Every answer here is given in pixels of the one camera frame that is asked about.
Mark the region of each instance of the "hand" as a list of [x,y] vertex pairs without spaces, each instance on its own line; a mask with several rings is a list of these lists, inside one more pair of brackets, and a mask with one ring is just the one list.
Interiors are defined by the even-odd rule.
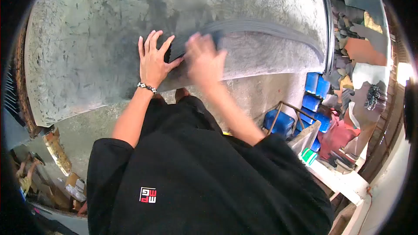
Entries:
[[202,90],[222,80],[226,50],[216,51],[212,37],[196,33],[186,43],[186,58],[190,59],[189,77]]
[[164,62],[165,52],[169,49],[174,36],[169,37],[161,48],[157,50],[157,39],[162,34],[163,31],[161,30],[158,32],[153,30],[148,35],[145,45],[142,37],[139,37],[138,41],[139,57],[141,60],[139,68],[141,82],[154,88],[158,88],[160,83],[167,77],[167,74],[183,61],[183,58],[180,57],[169,64]]

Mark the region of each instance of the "left hand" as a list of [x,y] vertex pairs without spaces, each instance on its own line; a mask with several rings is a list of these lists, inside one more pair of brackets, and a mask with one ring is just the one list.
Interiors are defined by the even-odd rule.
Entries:
[[169,64],[164,62],[165,52],[169,49],[170,44],[174,39],[174,35],[169,37],[160,49],[157,50],[157,39],[162,34],[163,31],[161,30],[158,32],[153,30],[148,35],[145,44],[143,43],[142,37],[139,37],[138,41],[139,57],[141,60],[139,69],[141,82],[154,88],[158,88],[165,77],[167,77],[168,73],[180,65],[181,61],[184,60],[184,58],[180,57]]

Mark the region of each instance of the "concrete floor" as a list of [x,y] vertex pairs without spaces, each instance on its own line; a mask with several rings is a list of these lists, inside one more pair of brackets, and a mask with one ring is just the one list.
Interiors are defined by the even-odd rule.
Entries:
[[[296,107],[301,107],[304,95],[306,74],[276,74],[267,76],[254,76],[225,81],[228,90],[237,101],[238,105],[254,121],[262,126],[264,115],[275,108],[280,100],[288,102]],[[224,131],[228,128],[219,116],[217,110],[209,104],[195,86],[187,87],[189,92],[201,98],[207,109],[217,119]],[[175,103],[175,91],[161,93],[167,103]],[[85,112],[77,116],[65,119],[55,124],[59,129],[60,141],[65,153],[72,163],[72,170],[83,180],[87,177],[87,167],[91,148],[95,140],[110,137],[114,123],[122,113],[128,102],[120,102],[111,106],[101,107]],[[296,118],[296,114],[288,107],[283,109],[288,115]],[[52,180],[61,189],[64,188],[65,175],[53,161],[41,137],[18,146],[14,149],[19,158],[24,158],[27,151],[38,153],[45,161],[40,173],[44,178]]]

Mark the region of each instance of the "printed logo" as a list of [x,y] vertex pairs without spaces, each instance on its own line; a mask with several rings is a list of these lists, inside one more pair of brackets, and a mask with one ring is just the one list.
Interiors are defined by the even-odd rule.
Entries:
[[157,199],[157,190],[155,188],[141,187],[141,202],[155,203]]

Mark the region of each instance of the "concrete surface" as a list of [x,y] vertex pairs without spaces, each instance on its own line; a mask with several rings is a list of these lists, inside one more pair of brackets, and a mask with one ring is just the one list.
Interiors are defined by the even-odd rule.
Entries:
[[[305,80],[306,74],[304,73],[278,74],[228,80],[225,81],[225,84],[238,105],[261,126],[265,113],[274,109],[280,100],[301,107]],[[192,95],[201,98],[221,128],[227,131],[228,128],[219,113],[206,102],[201,92],[195,86],[187,88]],[[170,104],[175,103],[174,93],[175,91],[167,91],[161,95]],[[127,104],[128,102],[125,101],[101,107],[55,124],[55,127],[60,131],[61,144],[72,163],[72,170],[83,180],[86,180],[87,177],[87,167],[94,141],[110,137],[114,123]],[[284,107],[283,111],[296,118],[292,109]],[[44,169],[40,170],[41,174],[47,173],[58,187],[64,188],[66,177],[55,165],[41,137],[37,137],[26,145],[16,147],[14,150],[20,158],[25,156],[27,150],[37,152],[46,164]]]
[[[323,0],[35,0],[25,39],[25,76],[36,124],[48,127],[129,99],[138,83],[140,35],[161,29],[162,39],[180,38],[212,21],[237,18],[295,29],[325,52]],[[324,70],[309,47],[279,37],[231,33],[221,47],[229,51],[224,79]],[[184,71],[185,63],[177,71]],[[179,82],[167,78],[161,90],[176,89]]]

